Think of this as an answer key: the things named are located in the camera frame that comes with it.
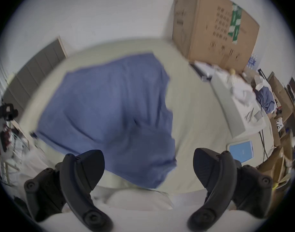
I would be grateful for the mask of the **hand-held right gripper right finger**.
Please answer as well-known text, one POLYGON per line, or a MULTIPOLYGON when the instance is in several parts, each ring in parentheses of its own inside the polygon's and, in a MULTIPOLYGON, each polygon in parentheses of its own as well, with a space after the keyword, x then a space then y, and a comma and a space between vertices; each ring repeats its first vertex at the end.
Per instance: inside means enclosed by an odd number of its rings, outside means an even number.
POLYGON ((237 210, 256 218, 264 218, 271 202, 273 180, 250 165, 242 166, 229 151, 217 153, 197 148, 193 156, 193 169, 207 190, 202 207, 188 219, 191 231, 210 229, 233 201, 237 210))

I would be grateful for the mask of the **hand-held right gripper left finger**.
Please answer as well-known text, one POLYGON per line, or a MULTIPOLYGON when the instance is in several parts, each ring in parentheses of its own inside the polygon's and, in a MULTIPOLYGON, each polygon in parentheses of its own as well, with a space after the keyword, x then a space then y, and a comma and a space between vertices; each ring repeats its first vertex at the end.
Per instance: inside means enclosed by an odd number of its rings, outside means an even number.
POLYGON ((90 196, 104 170, 105 160, 100 150, 89 150, 78 156, 66 154, 54 169, 46 168, 24 183, 31 218, 35 222, 43 222, 62 213, 67 204, 90 231, 111 231, 113 222, 94 206, 90 196))

